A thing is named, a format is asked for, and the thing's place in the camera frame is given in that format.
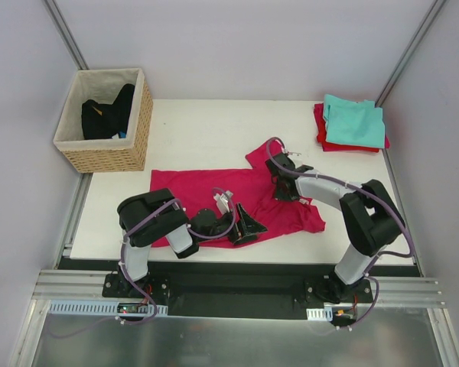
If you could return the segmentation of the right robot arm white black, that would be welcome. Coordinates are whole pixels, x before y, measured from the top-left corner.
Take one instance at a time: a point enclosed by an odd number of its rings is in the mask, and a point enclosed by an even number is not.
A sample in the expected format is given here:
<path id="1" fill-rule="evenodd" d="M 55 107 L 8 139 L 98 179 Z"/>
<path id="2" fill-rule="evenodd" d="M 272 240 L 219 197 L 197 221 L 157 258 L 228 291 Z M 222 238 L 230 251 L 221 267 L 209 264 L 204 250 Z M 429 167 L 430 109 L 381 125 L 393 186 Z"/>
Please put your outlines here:
<path id="1" fill-rule="evenodd" d="M 265 162 L 278 200 L 312 199 L 338 209 L 343 217 L 349 246 L 330 276 L 329 292 L 337 301 L 356 293 L 374 258 L 402 234 L 405 223 L 383 183 L 372 179 L 347 183 L 295 163 L 285 153 Z"/>

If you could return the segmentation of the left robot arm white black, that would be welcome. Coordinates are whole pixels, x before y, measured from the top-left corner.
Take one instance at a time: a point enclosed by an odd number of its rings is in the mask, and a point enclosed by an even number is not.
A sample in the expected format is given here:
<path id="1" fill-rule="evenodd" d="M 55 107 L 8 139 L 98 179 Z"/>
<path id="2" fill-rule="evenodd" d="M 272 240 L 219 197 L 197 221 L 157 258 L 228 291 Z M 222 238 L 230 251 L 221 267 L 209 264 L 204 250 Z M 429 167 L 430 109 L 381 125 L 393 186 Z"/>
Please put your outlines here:
<path id="1" fill-rule="evenodd" d="M 190 218 L 182 202 L 169 189 L 150 191 L 122 201 L 118 208 L 122 229 L 119 286 L 129 297 L 139 297 L 146 289 L 148 257 L 152 245 L 165 239 L 177 258 L 199 251 L 201 242 L 226 239 L 233 246 L 245 245 L 268 232 L 252 218 L 233 193 L 213 188 L 219 210 L 201 209 Z"/>

